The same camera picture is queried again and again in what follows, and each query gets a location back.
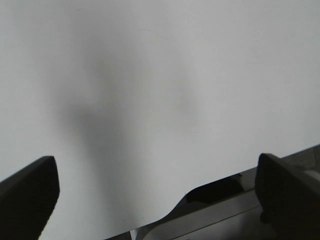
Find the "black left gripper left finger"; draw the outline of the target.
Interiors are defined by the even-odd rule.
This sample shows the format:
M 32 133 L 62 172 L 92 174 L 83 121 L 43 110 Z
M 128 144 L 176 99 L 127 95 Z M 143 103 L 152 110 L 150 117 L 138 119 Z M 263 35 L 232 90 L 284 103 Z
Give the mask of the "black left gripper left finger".
M 0 238 L 37 240 L 60 195 L 56 160 L 43 156 L 0 182 Z

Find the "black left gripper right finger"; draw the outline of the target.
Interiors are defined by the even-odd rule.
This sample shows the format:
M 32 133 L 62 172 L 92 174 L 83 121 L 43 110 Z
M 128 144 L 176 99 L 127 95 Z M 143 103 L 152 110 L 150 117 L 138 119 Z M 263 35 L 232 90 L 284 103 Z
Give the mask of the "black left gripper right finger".
M 255 193 L 261 221 L 271 224 L 279 240 L 320 238 L 320 181 L 283 159 L 262 153 Z

